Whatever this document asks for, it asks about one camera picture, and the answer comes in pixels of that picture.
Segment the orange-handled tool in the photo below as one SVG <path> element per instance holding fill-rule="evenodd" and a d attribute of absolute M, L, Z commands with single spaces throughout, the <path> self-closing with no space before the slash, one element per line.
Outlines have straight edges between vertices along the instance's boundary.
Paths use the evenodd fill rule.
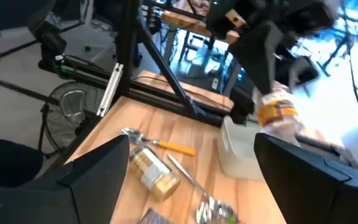
<path fill-rule="evenodd" d="M 197 154 L 195 149 L 185 147 L 185 146 L 179 146 L 177 144 L 172 144 L 166 141 L 158 141 L 158 140 L 151 140 L 154 144 L 157 144 L 161 147 L 166 147 L 167 149 L 174 150 L 176 152 L 181 152 L 184 154 L 188 154 L 191 156 L 195 156 Z"/>
<path fill-rule="evenodd" d="M 136 130 L 134 128 L 124 128 L 121 131 L 122 131 L 122 133 L 128 135 L 129 140 L 134 144 L 151 142 L 151 143 L 156 144 L 158 146 L 165 147 L 167 149 L 171 149 L 171 150 L 174 150 L 176 152 L 181 152 L 181 153 L 188 154 L 188 155 L 191 155 L 191 156 L 195 156 L 196 153 L 197 153 L 195 149 L 192 149 L 192 148 L 189 148 L 189 147 L 179 146 L 177 144 L 172 144 L 172 143 L 169 143 L 169 142 L 166 142 L 166 141 L 159 141 L 159 140 L 155 140 L 155 139 L 147 139 L 147 138 L 144 137 L 144 135 L 140 131 L 138 131 L 138 130 Z"/>

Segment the chair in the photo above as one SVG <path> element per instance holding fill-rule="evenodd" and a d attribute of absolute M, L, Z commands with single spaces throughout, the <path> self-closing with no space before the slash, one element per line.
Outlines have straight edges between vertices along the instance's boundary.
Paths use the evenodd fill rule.
<path fill-rule="evenodd" d="M 100 51 L 100 53 L 95 55 L 91 59 L 91 62 L 94 63 L 97 61 L 97 59 L 99 59 L 112 48 L 115 50 L 115 53 L 112 55 L 113 59 L 117 57 L 117 46 L 120 45 L 117 44 L 120 43 L 117 31 L 123 27 L 122 17 L 120 16 L 124 14 L 124 12 L 122 12 L 123 4 L 124 1 L 121 0 L 97 0 L 94 2 L 93 20 L 91 22 L 91 26 L 95 27 L 96 29 L 109 32 L 114 41 L 112 41 L 111 45 L 106 46 L 104 49 L 102 49 L 102 51 Z M 91 47 L 85 46 L 85 50 L 89 52 Z M 137 55 L 137 57 L 134 57 L 133 65 L 135 67 L 139 67 L 143 56 L 139 53 L 139 47 L 137 45 L 134 47 L 134 55 Z"/>
<path fill-rule="evenodd" d="M 108 32 L 109 35 L 112 37 L 112 39 L 114 40 L 116 37 L 116 33 L 113 31 L 113 26 L 112 24 L 103 16 L 94 15 L 94 19 L 91 21 L 91 27 L 95 28 L 96 30 L 101 30 L 103 32 Z M 86 52 L 90 52 L 92 47 L 87 45 L 84 47 Z M 113 50 L 113 52 L 116 51 L 116 45 L 114 44 L 114 41 L 111 42 L 111 44 L 107 45 L 104 49 L 102 49 L 99 53 L 97 53 L 95 56 L 93 56 L 90 59 L 91 63 L 95 63 L 97 60 L 99 60 L 99 58 L 101 58 L 106 52 L 109 52 L 110 50 Z M 113 59 L 116 58 L 116 54 L 114 53 L 112 55 Z"/>

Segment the plastic container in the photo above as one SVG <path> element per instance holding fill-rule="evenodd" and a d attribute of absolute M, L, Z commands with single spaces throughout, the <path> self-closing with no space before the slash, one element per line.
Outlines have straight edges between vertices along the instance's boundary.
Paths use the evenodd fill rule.
<path fill-rule="evenodd" d="M 254 152 L 255 135 L 260 126 L 234 124 L 229 116 L 223 120 L 218 137 L 219 161 L 223 172 L 230 177 L 264 181 Z"/>
<path fill-rule="evenodd" d="M 254 90 L 252 99 L 261 132 L 280 138 L 286 142 L 300 146 L 295 134 L 303 125 L 295 108 L 295 97 L 289 87 L 275 82 L 273 90 L 268 95 L 261 95 Z"/>
<path fill-rule="evenodd" d="M 169 198 L 180 184 L 179 177 L 171 168 L 158 158 L 151 148 L 143 144 L 131 152 L 129 169 L 140 178 L 158 202 Z"/>

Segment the orange handle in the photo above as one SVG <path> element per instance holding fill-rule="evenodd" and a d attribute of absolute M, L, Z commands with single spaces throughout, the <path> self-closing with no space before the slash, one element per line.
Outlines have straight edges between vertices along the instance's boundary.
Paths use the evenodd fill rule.
<path fill-rule="evenodd" d="M 176 152 L 181 152 L 181 153 L 188 154 L 191 156 L 195 156 L 197 153 L 195 149 L 191 149 L 191 148 L 185 147 L 185 146 L 179 146 L 177 144 L 172 144 L 172 143 L 169 143 L 166 141 L 159 141 L 158 145 L 162 146 L 162 147 L 166 147 L 167 149 L 171 149 Z"/>

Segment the electric fan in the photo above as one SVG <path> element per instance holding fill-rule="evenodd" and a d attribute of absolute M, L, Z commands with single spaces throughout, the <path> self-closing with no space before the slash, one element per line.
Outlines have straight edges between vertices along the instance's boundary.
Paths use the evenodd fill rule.
<path fill-rule="evenodd" d="M 77 82 L 68 82 L 58 86 L 41 109 L 42 125 L 39 148 L 42 151 L 44 133 L 55 152 L 46 154 L 46 158 L 61 152 L 81 133 L 81 130 L 96 117 L 104 95 L 104 90 Z"/>

